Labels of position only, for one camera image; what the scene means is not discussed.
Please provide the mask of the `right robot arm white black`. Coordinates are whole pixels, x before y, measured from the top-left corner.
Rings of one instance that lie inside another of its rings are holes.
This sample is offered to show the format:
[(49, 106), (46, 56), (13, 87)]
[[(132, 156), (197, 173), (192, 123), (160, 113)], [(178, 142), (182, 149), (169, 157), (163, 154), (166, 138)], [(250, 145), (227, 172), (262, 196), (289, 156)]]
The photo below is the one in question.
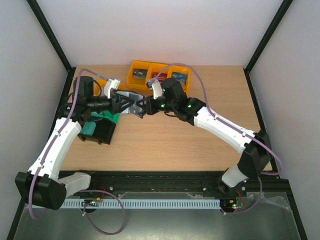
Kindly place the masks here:
[(222, 195), (229, 196), (240, 182), (261, 175), (271, 159), (271, 142), (265, 131), (245, 129), (218, 115), (200, 99), (188, 97), (174, 78), (154, 81), (152, 88), (153, 95), (137, 101), (142, 115), (172, 112), (179, 120), (214, 134), (241, 154), (239, 162), (218, 179), (217, 188)]

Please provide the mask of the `black leather card holder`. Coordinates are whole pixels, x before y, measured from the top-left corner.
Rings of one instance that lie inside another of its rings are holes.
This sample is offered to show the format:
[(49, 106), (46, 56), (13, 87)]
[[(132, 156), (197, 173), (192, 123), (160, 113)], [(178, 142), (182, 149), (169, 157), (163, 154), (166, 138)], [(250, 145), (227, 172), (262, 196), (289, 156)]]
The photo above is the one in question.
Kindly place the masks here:
[(134, 91), (116, 91), (118, 96), (118, 114), (131, 114), (142, 118), (144, 109), (141, 107), (141, 100), (144, 98), (142, 94)]

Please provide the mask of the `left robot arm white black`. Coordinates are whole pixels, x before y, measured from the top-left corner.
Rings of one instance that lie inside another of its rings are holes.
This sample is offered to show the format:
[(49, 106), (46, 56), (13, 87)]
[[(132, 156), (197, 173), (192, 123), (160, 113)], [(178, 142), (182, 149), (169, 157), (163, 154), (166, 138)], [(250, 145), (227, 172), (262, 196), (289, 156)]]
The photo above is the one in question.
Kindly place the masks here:
[(60, 107), (54, 129), (41, 154), (27, 172), (19, 172), (15, 177), (15, 184), (30, 213), (34, 212), (34, 206), (58, 210), (66, 198), (89, 189), (92, 175), (88, 171), (78, 171), (64, 178), (59, 178), (59, 173), (69, 148), (90, 122), (92, 113), (136, 114), (136, 103), (143, 98), (133, 91), (118, 90), (120, 81), (112, 78), (106, 79), (97, 96), (92, 77), (77, 77), (73, 83), (72, 102)]

